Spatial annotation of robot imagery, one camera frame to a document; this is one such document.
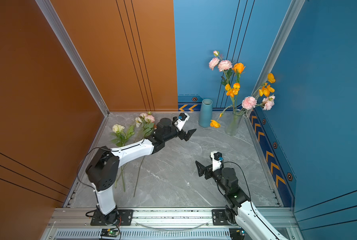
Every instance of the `blue vase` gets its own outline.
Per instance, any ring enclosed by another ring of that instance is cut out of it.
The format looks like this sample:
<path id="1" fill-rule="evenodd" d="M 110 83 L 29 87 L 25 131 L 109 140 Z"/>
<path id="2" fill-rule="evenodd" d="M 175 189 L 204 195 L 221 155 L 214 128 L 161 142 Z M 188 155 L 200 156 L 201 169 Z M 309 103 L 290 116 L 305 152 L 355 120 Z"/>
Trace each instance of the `blue vase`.
<path id="1" fill-rule="evenodd" d="M 213 101 L 210 99 L 204 99 L 201 104 L 200 117 L 198 124 L 201 127 L 209 127 L 210 120 L 212 119 Z"/>

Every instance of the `pink rose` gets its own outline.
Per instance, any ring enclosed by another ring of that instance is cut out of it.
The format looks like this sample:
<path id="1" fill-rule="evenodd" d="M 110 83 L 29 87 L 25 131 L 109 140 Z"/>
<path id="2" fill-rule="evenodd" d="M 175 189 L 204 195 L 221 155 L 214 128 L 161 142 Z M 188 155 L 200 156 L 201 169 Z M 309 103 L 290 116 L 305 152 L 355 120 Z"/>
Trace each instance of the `pink rose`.
<path id="1" fill-rule="evenodd" d="M 218 65 L 218 70 L 220 72 L 232 68 L 232 63 L 229 60 L 222 60 Z"/>
<path id="2" fill-rule="evenodd" d="M 154 122 L 155 121 L 155 118 L 152 116 L 152 115 L 148 115 L 145 117 L 145 121 L 147 122 Z"/>
<path id="3" fill-rule="evenodd" d="M 214 67 L 220 62 L 219 58 L 212 58 L 209 62 L 209 68 L 213 71 Z"/>
<path id="4" fill-rule="evenodd" d="M 257 100 L 253 97 L 246 97 L 243 100 L 243 103 L 241 104 L 243 106 L 243 108 L 250 110 L 252 108 L 255 108 L 257 104 Z"/>
<path id="5" fill-rule="evenodd" d="M 264 110 L 270 110 L 274 105 L 274 101 L 267 101 L 264 105 Z"/>

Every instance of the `pink peony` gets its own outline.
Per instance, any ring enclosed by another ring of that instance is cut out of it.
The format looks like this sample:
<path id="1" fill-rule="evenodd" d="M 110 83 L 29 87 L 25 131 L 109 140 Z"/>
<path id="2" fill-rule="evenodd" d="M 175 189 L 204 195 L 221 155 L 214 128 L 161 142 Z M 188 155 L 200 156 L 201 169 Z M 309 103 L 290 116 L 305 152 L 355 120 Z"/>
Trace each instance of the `pink peony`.
<path id="1" fill-rule="evenodd" d="M 256 107 L 256 104 L 257 104 L 257 100 L 253 97 L 246 97 L 244 100 L 243 100 L 243 103 L 241 104 L 243 106 L 243 108 L 247 109 L 247 110 L 250 110 L 254 107 Z"/>
<path id="2" fill-rule="evenodd" d="M 148 115 L 145 117 L 145 121 L 147 122 L 154 122 L 155 121 L 155 118 L 152 116 L 152 115 Z"/>
<path id="3" fill-rule="evenodd" d="M 273 96 L 269 96 L 269 97 L 267 97 L 267 98 L 262 99 L 262 102 L 263 102 L 263 103 L 266 103 L 267 101 L 273 101 L 275 98 L 276 98 L 276 97 L 275 97 L 274 95 L 273 95 Z"/>
<path id="4" fill-rule="evenodd" d="M 264 105 L 264 110 L 270 110 L 274 105 L 273 101 L 267 101 Z"/>
<path id="5" fill-rule="evenodd" d="M 219 58 L 212 58 L 209 62 L 209 68 L 213 71 L 214 67 L 220 62 Z"/>
<path id="6" fill-rule="evenodd" d="M 232 68 L 232 63 L 229 60 L 222 60 L 218 65 L 218 70 L 220 72 Z"/>

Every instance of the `marble tabletop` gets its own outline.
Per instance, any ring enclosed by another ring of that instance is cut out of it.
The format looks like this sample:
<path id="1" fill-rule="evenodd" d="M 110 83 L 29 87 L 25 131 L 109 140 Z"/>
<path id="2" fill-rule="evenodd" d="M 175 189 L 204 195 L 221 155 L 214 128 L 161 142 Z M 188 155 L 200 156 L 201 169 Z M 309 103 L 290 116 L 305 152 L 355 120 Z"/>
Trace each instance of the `marble tabletop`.
<path id="1" fill-rule="evenodd" d="M 256 153 L 248 126 L 242 120 L 238 133 L 234 137 L 225 134 L 224 127 L 231 112 L 220 119 L 221 127 L 200 127 L 198 125 L 199 112 L 189 113 L 190 119 L 183 130 L 196 128 L 189 141 L 178 137 L 166 142 L 159 152 L 145 156 L 140 169 L 135 197 L 133 197 L 138 169 L 142 157 L 128 163 L 123 171 L 125 192 L 120 179 L 114 191 L 114 199 L 119 207 L 199 207 L 226 205 L 226 200 L 220 194 L 216 183 L 212 179 L 199 177 L 195 161 L 207 166 L 211 164 L 210 152 L 219 151 L 224 161 L 236 162 L 243 169 L 248 181 L 251 198 L 256 206 L 278 206 L 274 191 L 268 180 Z M 110 142 L 114 136 L 112 126 L 121 124 L 125 127 L 134 123 L 139 113 L 110 113 L 105 129 L 97 146 L 116 147 Z M 161 118 L 173 118 L 179 113 L 153 113 L 158 122 Z M 219 112 L 214 112 L 214 119 L 218 119 Z M 239 186 L 248 194 L 246 183 L 241 170 L 233 167 L 239 179 Z M 83 182 L 89 183 L 84 175 Z M 94 207 L 97 204 L 95 194 L 91 188 L 79 185 L 75 196 L 69 202 L 69 207 Z"/>

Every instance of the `orange chevron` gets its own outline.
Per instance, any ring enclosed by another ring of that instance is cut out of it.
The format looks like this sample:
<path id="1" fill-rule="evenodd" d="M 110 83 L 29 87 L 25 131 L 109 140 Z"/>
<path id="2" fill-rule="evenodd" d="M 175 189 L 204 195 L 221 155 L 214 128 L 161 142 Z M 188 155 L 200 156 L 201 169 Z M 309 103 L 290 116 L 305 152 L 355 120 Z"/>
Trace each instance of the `orange chevron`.
<path id="1" fill-rule="evenodd" d="M 253 125 L 253 118 L 256 118 L 256 119 L 257 119 L 257 117 L 256 117 L 256 116 L 252 116 L 252 125 Z"/>
<path id="2" fill-rule="evenodd" d="M 185 112 L 185 110 L 183 110 L 183 108 L 185 108 L 187 106 L 187 104 L 184 104 L 181 108 L 179 108 L 179 110 L 181 110 L 182 112 Z"/>
<path id="3" fill-rule="evenodd" d="M 254 132 L 257 132 L 257 127 L 261 127 L 261 125 L 258 124 L 258 123 L 256 123 L 256 124 L 254 125 Z"/>
<path id="4" fill-rule="evenodd" d="M 285 181 L 281 177 L 276 175 L 276 186 L 277 186 L 277 188 L 278 188 L 278 180 L 282 181 L 282 183 L 286 185 Z"/>
<path id="5" fill-rule="evenodd" d="M 266 151 L 266 162 L 268 162 L 268 155 L 274 157 L 271 152 Z"/>
<path id="6" fill-rule="evenodd" d="M 198 104 L 193 105 L 191 108 L 189 108 L 189 110 L 190 110 L 191 112 L 194 112 L 193 108 L 194 108 L 195 106 L 197 106 L 197 105 L 198 105 Z"/>
<path id="7" fill-rule="evenodd" d="M 260 135 L 265 136 L 263 132 L 258 131 L 258 142 L 260 142 Z"/>
<path id="8" fill-rule="evenodd" d="M 277 168 L 278 170 L 280 170 L 280 168 L 274 164 L 273 162 L 271 162 L 271 173 L 273 174 L 273 167 Z"/>

